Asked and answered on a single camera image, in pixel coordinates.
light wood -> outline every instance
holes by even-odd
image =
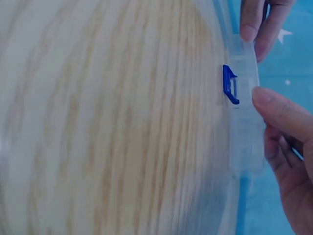
[[[0,234],[218,230],[226,60],[209,0],[0,1]]]

clear plastic lid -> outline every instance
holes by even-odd
[[[258,174],[264,162],[264,123],[252,104],[252,90],[259,86],[254,46],[232,35],[227,49],[229,63],[223,66],[223,80],[230,109],[229,168],[234,174]]]

plastic clip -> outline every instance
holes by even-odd
[[[237,76],[234,75],[230,67],[228,65],[223,65],[223,91],[234,105],[239,104],[239,100],[237,99],[236,78]],[[234,94],[231,93],[231,81],[233,81]]]

white star pattern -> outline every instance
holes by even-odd
[[[284,29],[281,29],[281,30],[279,31],[279,34],[278,34],[278,36],[277,36],[277,39],[280,41],[281,44],[284,44],[284,36],[287,36],[287,35],[293,35],[293,33],[288,32],[288,31],[286,31],[286,30],[284,30]]]

blue background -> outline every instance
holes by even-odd
[[[229,0],[238,28],[240,0]],[[283,25],[293,35],[277,40],[259,64],[261,86],[271,88],[313,111],[313,1],[299,0]],[[237,235],[293,235],[279,197],[275,177],[266,163],[259,178],[242,178]]]

